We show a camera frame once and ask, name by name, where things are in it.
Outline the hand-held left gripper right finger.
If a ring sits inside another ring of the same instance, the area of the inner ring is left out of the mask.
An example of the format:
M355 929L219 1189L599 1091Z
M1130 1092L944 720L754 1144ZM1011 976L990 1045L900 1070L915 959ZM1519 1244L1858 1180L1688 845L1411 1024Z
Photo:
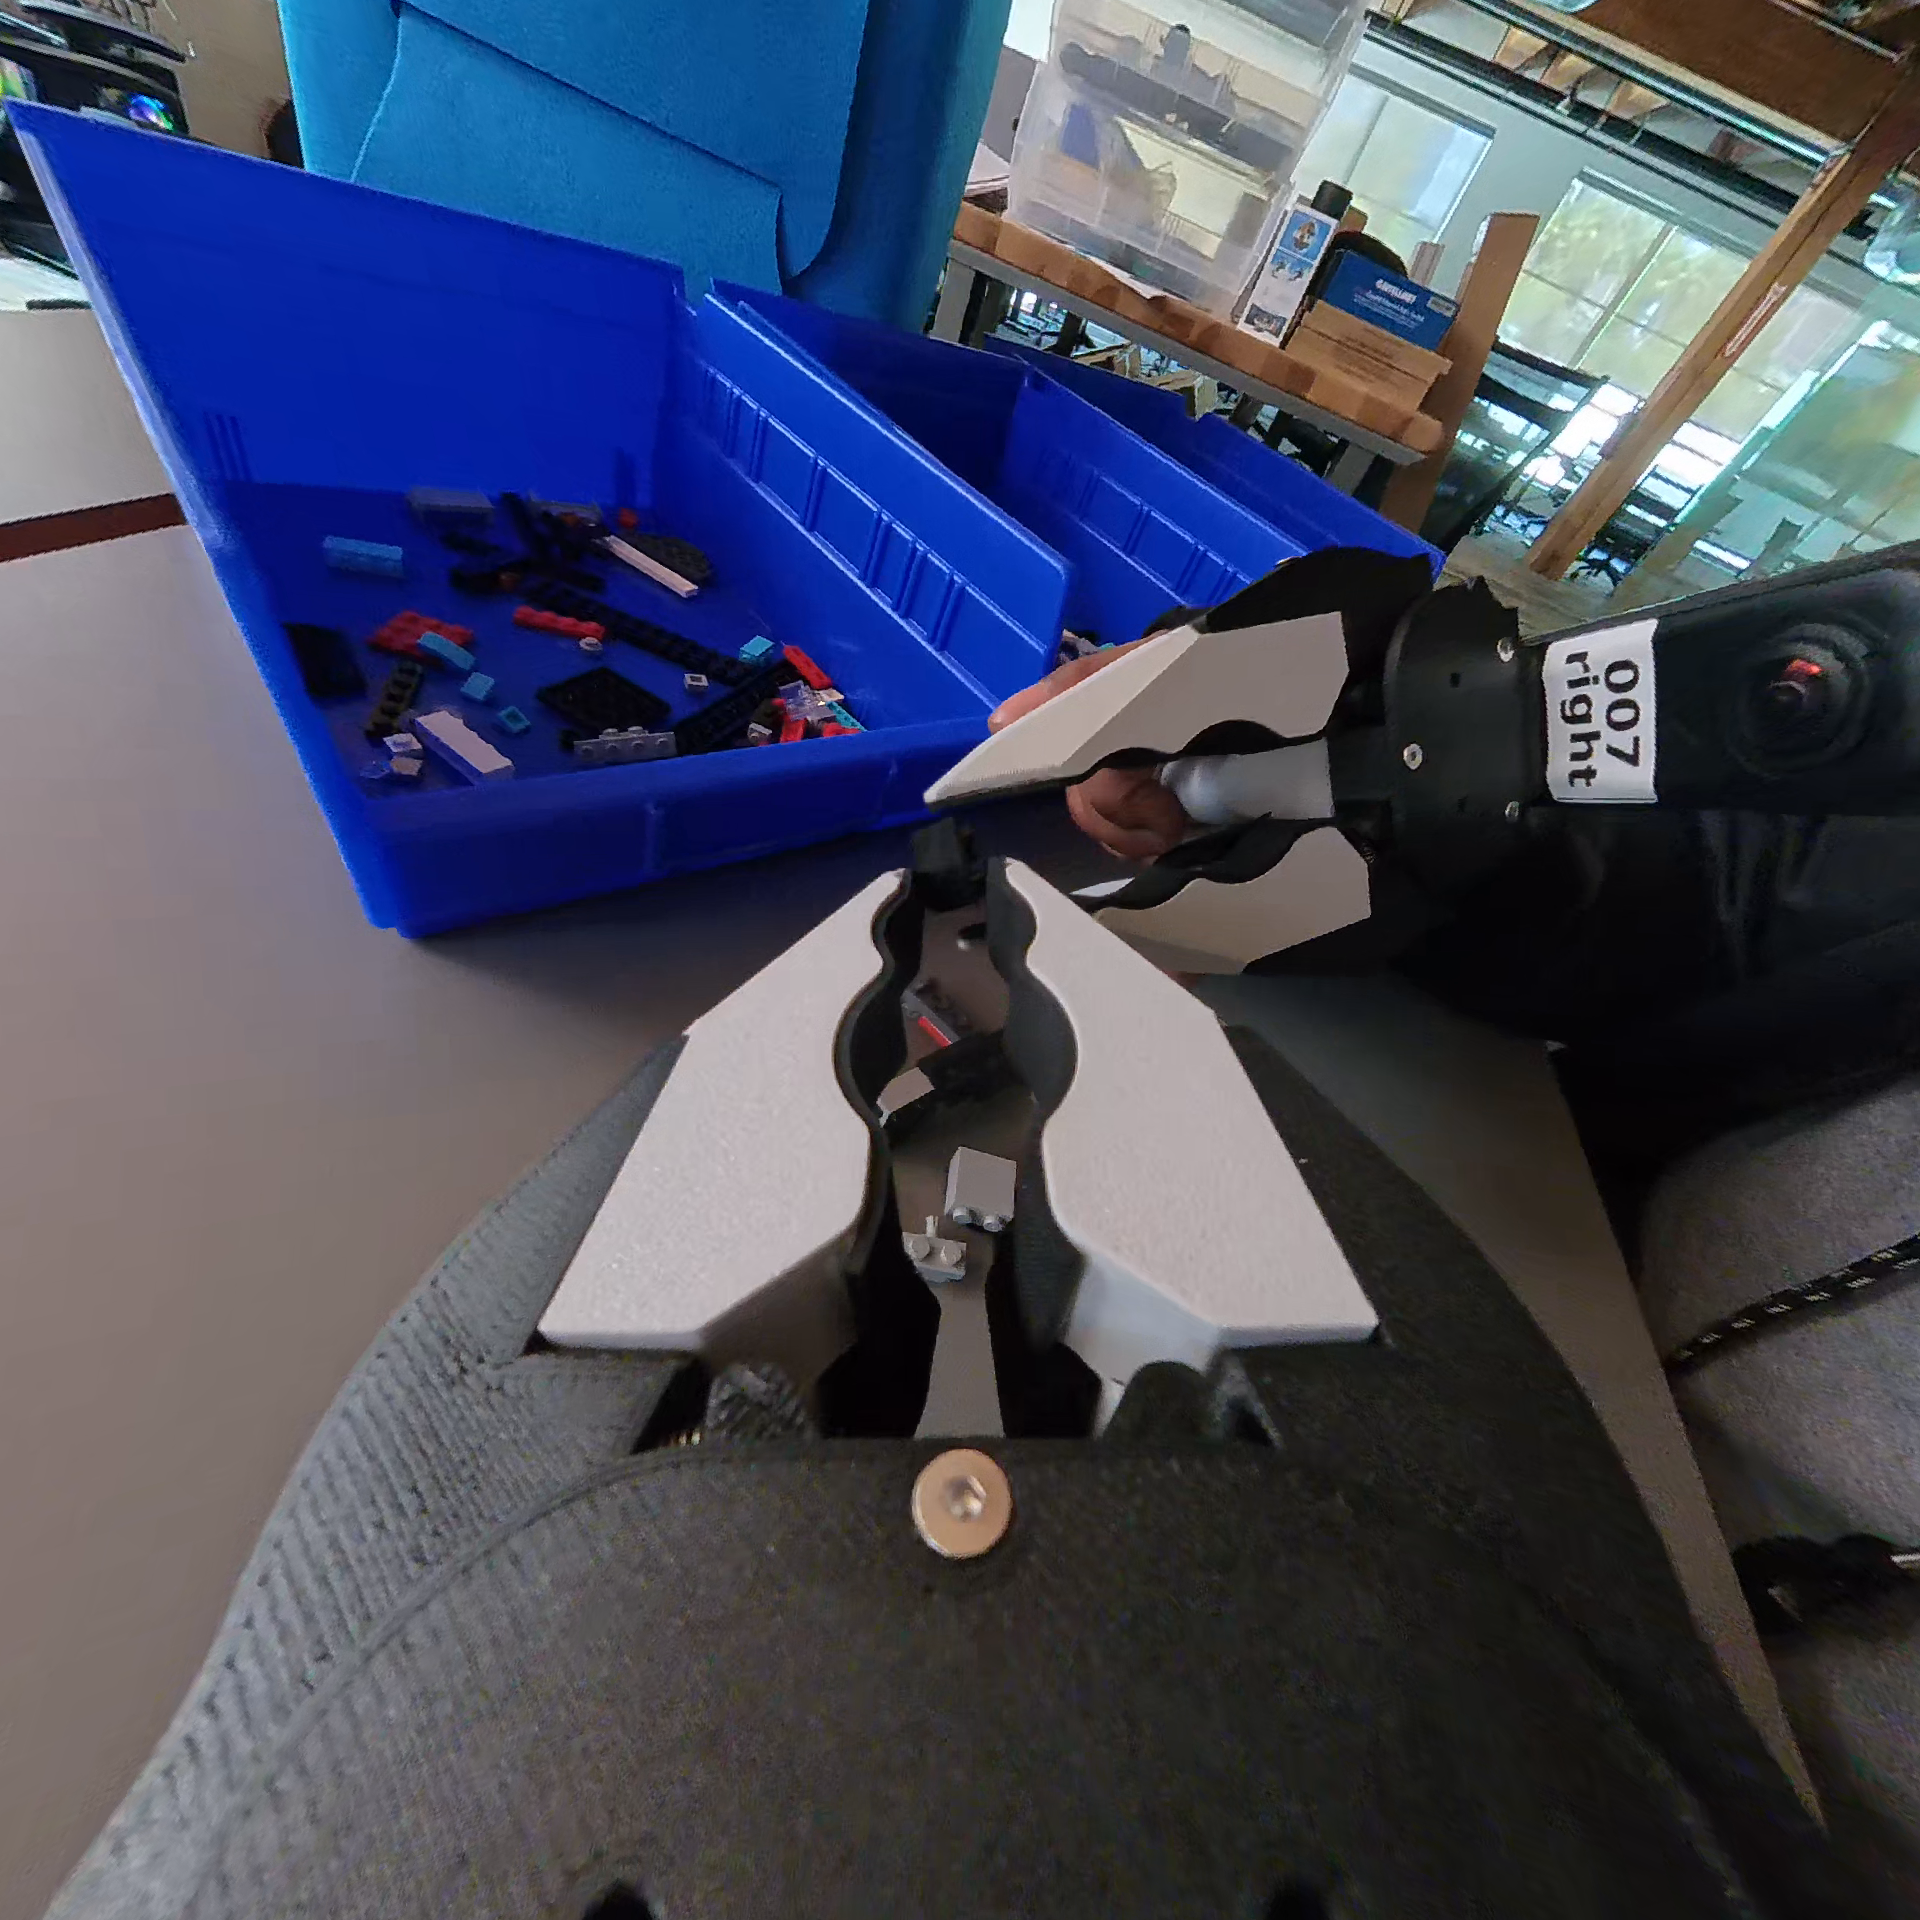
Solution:
M1212 1011L1020 861L988 865L987 933L1035 1110L1013 1220L1026 1341L1130 1383L1159 1360L1372 1338L1378 1316Z

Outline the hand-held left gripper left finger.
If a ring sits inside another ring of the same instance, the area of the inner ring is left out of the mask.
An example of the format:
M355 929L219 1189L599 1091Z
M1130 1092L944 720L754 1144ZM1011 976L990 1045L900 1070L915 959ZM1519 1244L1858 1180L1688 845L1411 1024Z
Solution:
M537 1333L560 1349L842 1355L872 1128L835 1045L880 980L886 871L685 1035Z

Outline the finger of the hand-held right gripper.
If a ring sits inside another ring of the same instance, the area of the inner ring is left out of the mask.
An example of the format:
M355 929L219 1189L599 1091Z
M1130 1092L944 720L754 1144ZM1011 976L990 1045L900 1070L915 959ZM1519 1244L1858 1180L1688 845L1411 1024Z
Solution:
M1372 865L1332 822L1254 820L1190 838L1127 880L1074 892L1164 973L1246 973L1362 925Z
M1182 626L1092 658L954 764L932 811L1062 790L1109 768L1262 757L1332 737L1348 694L1384 668L1428 563L1365 547L1289 561Z

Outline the black and white brick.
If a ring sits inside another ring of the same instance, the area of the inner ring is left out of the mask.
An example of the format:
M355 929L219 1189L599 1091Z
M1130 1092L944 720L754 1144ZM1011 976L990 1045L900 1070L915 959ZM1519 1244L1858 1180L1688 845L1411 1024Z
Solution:
M1020 1086L1020 1072L998 1032L936 1047L880 1092L880 1119L891 1133L964 1110Z

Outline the red and dark grey brick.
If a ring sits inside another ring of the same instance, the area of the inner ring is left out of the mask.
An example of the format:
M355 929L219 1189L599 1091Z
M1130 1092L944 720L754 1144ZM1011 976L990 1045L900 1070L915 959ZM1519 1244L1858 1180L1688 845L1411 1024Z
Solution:
M988 1014L973 1014L936 978L924 976L900 998L903 1032L912 1060L930 1058L998 1032Z

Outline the person's right forearm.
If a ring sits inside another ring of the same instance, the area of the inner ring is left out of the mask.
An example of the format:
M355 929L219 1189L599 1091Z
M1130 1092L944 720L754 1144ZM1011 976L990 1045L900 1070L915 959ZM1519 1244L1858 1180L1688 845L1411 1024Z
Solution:
M1538 806L1476 878L1388 865L1362 925L1212 998L1367 976L1554 1045L1603 1155L1658 1164L1915 1081L1917 825Z

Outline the grey desk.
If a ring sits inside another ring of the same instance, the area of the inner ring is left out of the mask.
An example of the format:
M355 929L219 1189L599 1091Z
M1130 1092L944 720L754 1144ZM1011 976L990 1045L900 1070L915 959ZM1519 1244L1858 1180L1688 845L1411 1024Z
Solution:
M124 1798L421 1276L906 852L374 929L178 521L93 316L4 315L4 1917Z

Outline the person's right hand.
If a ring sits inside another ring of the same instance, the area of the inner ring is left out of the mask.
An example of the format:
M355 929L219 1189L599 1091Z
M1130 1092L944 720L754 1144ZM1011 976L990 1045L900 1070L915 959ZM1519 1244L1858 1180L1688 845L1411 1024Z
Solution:
M1039 684L1018 690L988 715L988 730L999 734L1015 720L1057 699L1124 655L1147 645L1145 640L1110 645L1061 662ZM1199 832L1173 792L1149 768L1109 768L1065 790L1067 813L1096 846L1109 854L1150 863Z

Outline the narrow blue plastic bin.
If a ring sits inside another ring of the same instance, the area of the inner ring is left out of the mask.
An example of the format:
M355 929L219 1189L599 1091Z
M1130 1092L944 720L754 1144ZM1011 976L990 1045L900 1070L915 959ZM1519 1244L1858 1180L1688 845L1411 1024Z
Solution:
M1101 376L1095 402L1065 370L926 344L916 404L928 444L1065 565L1057 632L1139 640L1166 611L1217 608L1276 567L1330 547L1431 565L1437 554L1220 420Z
M936 511L926 541L957 541L946 565L1008 618L1039 671L1057 664L1067 632L1132 642L1166 611L1217 608L1309 554L1020 358L734 283L714 299L948 473L969 503Z

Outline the brown cardboard box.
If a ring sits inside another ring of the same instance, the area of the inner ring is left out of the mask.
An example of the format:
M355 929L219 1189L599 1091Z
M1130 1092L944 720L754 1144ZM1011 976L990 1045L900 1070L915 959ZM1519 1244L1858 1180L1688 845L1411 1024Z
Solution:
M1344 412L1375 432L1400 436L1427 412L1454 361L1330 301L1311 306L1285 352L1309 376L1309 400Z

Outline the wooden workbench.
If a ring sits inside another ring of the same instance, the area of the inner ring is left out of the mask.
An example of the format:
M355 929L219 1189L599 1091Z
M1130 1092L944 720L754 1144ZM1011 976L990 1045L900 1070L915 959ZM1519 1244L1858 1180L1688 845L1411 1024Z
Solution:
M1405 420L1400 436L1381 433L1309 400L1309 376L1290 361L1285 347L1214 319L1168 294L1139 292L1109 266L1070 250L976 203L962 203L948 241L948 266L980 280L1032 292L1041 301L1132 341L1181 369L1207 372L1244 398L1258 398L1285 418L1356 444L1367 455L1411 468L1422 458L1439 458L1456 430L1431 413Z

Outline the blue cardboard box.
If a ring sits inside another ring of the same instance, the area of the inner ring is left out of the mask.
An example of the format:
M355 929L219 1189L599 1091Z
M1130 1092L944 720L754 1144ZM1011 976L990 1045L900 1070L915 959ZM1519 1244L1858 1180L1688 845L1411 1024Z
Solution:
M1457 302L1431 292L1356 248L1344 248L1326 277L1321 306L1427 352L1439 352Z

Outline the white and blue carton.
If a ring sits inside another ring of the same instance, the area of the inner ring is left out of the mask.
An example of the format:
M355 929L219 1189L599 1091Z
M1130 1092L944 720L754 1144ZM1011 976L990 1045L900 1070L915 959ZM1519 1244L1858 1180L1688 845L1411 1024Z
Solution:
M1313 277L1332 248L1348 206L1339 192L1296 201L1268 241L1260 276L1240 315L1240 327L1282 344L1309 301Z

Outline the pile of mixed toy bricks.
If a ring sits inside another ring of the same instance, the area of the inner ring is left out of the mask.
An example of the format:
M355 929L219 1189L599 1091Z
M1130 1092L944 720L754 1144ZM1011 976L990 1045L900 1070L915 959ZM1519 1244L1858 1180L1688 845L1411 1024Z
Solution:
M466 790L548 772L848 741L842 684L754 626L727 640L714 565L634 511L412 487L409 539L324 535L292 671L362 785Z

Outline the clear plastic drawer unit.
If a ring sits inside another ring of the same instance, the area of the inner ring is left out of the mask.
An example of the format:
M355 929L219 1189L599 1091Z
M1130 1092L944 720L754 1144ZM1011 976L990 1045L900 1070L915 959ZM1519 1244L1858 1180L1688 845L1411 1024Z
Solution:
M1365 2L1059 2L1006 215L1230 319L1348 77Z

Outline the person's grey sweater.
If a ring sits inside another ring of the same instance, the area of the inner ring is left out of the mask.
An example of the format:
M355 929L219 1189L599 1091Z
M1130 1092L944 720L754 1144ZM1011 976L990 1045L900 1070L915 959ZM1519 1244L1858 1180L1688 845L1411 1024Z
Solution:
M1668 1166L1641 1217L1657 1348L1672 1357L1784 1289L1858 1280L1915 1225L1913 1079L1712 1139ZM1732 1548L1860 1534L1915 1548L1915 1267L1737 1336L1672 1393ZM1915 1575L1782 1637L1770 1663L1868 1913L1915 1917Z

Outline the large blue plastic bin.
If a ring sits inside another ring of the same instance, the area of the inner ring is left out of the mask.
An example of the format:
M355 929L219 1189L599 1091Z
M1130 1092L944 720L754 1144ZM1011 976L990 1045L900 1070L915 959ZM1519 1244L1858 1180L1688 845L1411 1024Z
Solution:
M891 828L1035 680L928 547L948 473L679 273L61 109L10 114L108 347L292 734L355 892L407 936ZM865 731L374 792L281 627L324 535L412 487L634 511L714 565L688 626L794 644Z

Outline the background electronics equipment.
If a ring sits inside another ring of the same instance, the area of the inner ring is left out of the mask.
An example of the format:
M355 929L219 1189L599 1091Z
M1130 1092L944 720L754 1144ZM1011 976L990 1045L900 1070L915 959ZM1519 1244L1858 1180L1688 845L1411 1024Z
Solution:
M173 9L163 2L2 6L4 260L69 273L11 109L40 105L190 139L183 70L193 55L173 27Z

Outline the wooden post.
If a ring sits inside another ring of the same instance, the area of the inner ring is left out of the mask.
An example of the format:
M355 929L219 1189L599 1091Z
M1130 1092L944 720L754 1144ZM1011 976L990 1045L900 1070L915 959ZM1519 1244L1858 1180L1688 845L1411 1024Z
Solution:
M1693 420L1791 292L1915 149L1917 55L1908 51L1868 125L1816 171L1655 394L1614 432L1597 465L1535 539L1525 554L1535 575L1551 583L1569 575L1582 549L1624 506L1678 426Z

